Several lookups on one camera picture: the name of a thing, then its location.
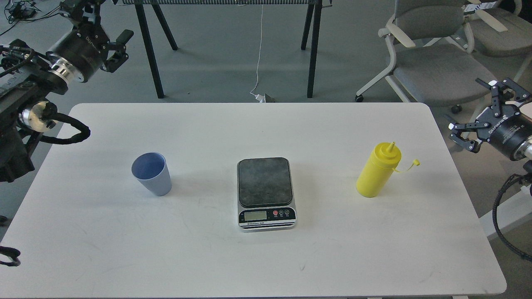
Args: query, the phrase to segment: plastic cup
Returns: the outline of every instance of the plastic cup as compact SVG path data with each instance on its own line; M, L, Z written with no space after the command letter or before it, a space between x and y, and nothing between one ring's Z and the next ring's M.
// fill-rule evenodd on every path
M160 153L146 153L136 158L131 173L154 195L163 196L172 189L166 159Z

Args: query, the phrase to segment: electronic scale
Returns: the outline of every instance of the electronic scale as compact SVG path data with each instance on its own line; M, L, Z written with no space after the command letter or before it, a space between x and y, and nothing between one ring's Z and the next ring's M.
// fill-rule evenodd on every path
M297 217L288 160L245 159L237 168L240 228L245 231L292 228Z

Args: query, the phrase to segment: gray floor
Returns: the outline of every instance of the gray floor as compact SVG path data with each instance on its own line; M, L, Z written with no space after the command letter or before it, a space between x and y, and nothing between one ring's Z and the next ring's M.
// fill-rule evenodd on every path
M37 1L43 11L57 4L56 0ZM260 81L256 93L267 93L277 102L352 102L356 90L385 67L387 50L377 30L393 13L394 1L334 1L333 4L323 10L312 99L306 98L310 53L299 49L305 6L264 7ZM145 9L167 97L157 99L155 95L135 9L114 6L108 1L102 7L102 24L107 34L116 38L125 28L135 32L128 44L130 59L114 74L98 72L88 83L72 83L64 96L50 94L48 99L61 112L67 113L74 105L87 102L256 102L248 92L256 80L260 6L163 6L180 47L177 52L170 49L151 7ZM0 30L7 28L6 21L1 20ZM37 51L45 52L70 28L69 21L59 16L21 23L1 36L0 43L20 38ZM523 58L475 57L500 79L513 77ZM532 90L530 68L520 83ZM364 96L366 102L400 101L385 81L374 85ZM474 103L464 105L459 120L466 121L473 107ZM446 136L444 113L448 113L447 108L433 109ZM491 209L496 192L508 175L523 173L522 161L511 162L489 145L483 145L478 154L458 151L449 140L447 145L478 215ZM46 144L36 149L32 160L37 168L48 150ZM0 183L0 214L15 216L35 174L36 171L29 173L11 184ZM531 229L532 223L527 223L508 233L508 238L531 252ZM5 227L0 228L0 238L5 231ZM508 290L492 298L532 298L532 263L520 260L497 239L491 245L508 282Z

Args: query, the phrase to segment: chair wheel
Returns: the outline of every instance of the chair wheel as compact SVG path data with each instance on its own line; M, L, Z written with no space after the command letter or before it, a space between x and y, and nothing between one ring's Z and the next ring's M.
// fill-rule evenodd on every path
M456 105L456 106L452 106L452 107L451 107L451 112L452 112L453 114L457 114L457 113L459 113L460 111L462 111L462 106L460 106L460 105Z

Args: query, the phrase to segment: digital display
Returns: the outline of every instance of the digital display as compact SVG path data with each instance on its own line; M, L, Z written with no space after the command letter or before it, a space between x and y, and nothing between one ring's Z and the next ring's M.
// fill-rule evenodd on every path
M266 220L266 211L244 213L245 221Z

